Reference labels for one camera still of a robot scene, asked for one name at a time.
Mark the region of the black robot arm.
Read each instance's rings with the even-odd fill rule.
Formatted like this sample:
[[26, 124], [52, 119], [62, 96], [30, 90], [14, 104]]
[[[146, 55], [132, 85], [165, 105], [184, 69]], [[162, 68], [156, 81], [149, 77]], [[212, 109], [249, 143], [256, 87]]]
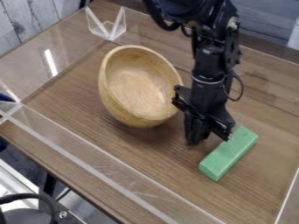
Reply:
[[184, 113], [187, 144], [195, 145], [216, 134], [231, 138], [235, 120], [225, 108], [233, 66], [240, 62], [239, 14], [229, 0], [142, 0], [157, 26], [180, 30], [191, 38], [195, 59], [191, 86], [175, 86], [173, 106]]

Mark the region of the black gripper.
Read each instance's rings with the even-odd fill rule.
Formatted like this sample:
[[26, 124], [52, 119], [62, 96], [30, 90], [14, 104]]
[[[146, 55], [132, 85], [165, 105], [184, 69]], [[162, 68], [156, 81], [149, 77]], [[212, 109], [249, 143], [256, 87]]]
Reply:
[[225, 109], [228, 97], [221, 85], [207, 85], [193, 81], [191, 87], [173, 86], [172, 105], [184, 113], [184, 136], [188, 145], [204, 141], [213, 132], [224, 141], [229, 140], [235, 121]]

